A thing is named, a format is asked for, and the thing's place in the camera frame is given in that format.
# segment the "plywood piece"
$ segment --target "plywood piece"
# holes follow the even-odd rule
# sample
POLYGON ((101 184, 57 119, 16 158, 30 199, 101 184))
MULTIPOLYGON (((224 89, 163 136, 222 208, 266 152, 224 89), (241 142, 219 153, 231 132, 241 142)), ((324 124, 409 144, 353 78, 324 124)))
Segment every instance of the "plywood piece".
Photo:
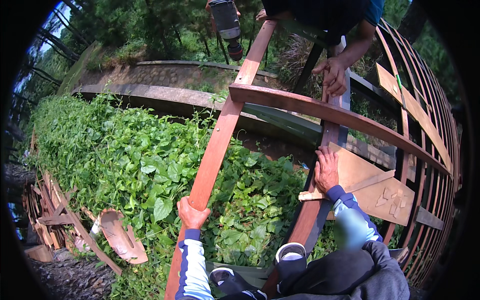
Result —
MULTIPOLYGON (((351 186, 374 175, 384 173, 376 166, 336 144, 330 143, 328 146, 338 154, 339 184, 341 186, 351 186)), ((357 198, 360 208, 365 213, 403 226, 408 224, 415 193, 397 179, 389 178, 357 190, 354 192, 354 195, 357 198), (378 197, 375 195, 383 195, 386 188, 390 191, 387 192, 389 197, 383 205, 377 206, 378 197), (405 206, 399 210, 395 218, 393 216, 395 210, 390 213, 391 204, 394 204, 394 200, 390 197, 391 191, 398 190, 402 190, 406 202, 405 206)))
POLYGON ((25 250, 24 252, 28 257, 40 262, 49 263, 53 261, 52 253, 47 249, 45 245, 35 246, 25 250))
MULTIPOLYGON (((392 88, 395 85, 398 85, 396 82, 396 78, 390 74, 384 67, 380 64, 377 65, 377 73, 378 73, 378 82, 380 86, 387 91, 390 95, 392 95, 395 100, 397 100, 400 104, 402 104, 402 97, 400 93, 396 93, 392 88)), ((450 174, 453 173, 452 169, 452 161, 450 156, 448 155, 448 151, 440 137, 438 130, 433 125, 430 117, 425 113, 423 108, 420 104, 415 100, 415 98, 410 94, 410 92, 403 87, 403 96, 405 98, 405 105, 407 107, 407 112, 412 116, 413 119, 418 121, 420 127, 422 127, 423 131, 427 134, 427 136, 432 141, 433 145, 438 151, 438 154, 442 158, 445 164, 445 168, 448 170, 450 174)))

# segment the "curved wooden piece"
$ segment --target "curved wooden piece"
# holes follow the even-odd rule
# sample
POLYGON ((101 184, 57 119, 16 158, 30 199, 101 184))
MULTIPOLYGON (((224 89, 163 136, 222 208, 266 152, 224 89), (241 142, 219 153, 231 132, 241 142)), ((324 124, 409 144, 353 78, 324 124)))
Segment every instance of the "curved wooden piece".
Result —
POLYGON ((417 156, 428 164, 431 164, 442 173, 449 174, 449 171, 444 165, 408 138, 369 118, 349 110, 321 102, 314 98, 260 86, 231 84, 229 89, 233 102, 247 102, 286 109, 339 125, 344 125, 395 145, 398 148, 417 156))
POLYGON ((123 214, 116 209, 104 209, 100 214, 100 227, 112 249, 124 260, 131 264, 141 264, 148 261, 145 248, 140 241, 136 241, 131 225, 128 231, 123 229, 123 222, 119 219, 123 214))

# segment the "blue shirt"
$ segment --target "blue shirt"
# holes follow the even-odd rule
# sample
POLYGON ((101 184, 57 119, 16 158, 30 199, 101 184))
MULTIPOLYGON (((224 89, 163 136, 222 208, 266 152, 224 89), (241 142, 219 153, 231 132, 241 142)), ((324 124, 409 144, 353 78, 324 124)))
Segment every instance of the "blue shirt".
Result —
POLYGON ((363 18, 373 26, 377 26, 384 11, 384 2, 385 0, 370 0, 363 18))

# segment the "wood scraps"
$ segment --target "wood scraps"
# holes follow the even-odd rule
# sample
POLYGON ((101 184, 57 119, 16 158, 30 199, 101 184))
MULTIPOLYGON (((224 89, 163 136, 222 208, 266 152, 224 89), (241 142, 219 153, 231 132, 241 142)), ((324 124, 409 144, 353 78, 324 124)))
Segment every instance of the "wood scraps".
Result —
MULTIPOLYGON (((385 176, 386 172, 350 151, 334 143, 330 143, 328 146, 338 154, 338 174, 341 186, 361 187, 360 183, 363 181, 375 178, 380 174, 385 176)), ((397 179, 387 178, 358 189, 353 194, 365 213, 396 224, 407 225, 415 193, 397 179)))

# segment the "wooden block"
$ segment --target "wooden block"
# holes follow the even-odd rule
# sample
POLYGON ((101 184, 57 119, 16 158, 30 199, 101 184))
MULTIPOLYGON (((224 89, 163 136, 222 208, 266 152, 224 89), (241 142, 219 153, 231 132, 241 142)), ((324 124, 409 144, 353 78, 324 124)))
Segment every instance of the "wooden block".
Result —
POLYGON ((397 206, 396 210, 395 210, 395 213, 393 214, 393 217, 395 219, 398 218, 398 215, 400 214, 400 210, 401 210, 400 206, 397 206))
POLYGON ((393 215, 396 211, 396 205, 395 204, 392 204, 392 206, 390 207, 390 212, 389 214, 393 215))
POLYGON ((55 246, 55 249, 60 249, 60 242, 58 240, 57 234, 55 232, 50 233, 50 237, 52 238, 53 241, 53 246, 55 246))
POLYGON ((392 191, 389 188, 384 189, 384 198, 390 199, 392 197, 392 191))
POLYGON ((404 208, 405 206, 407 206, 407 196, 403 196, 400 202, 400 208, 404 208))

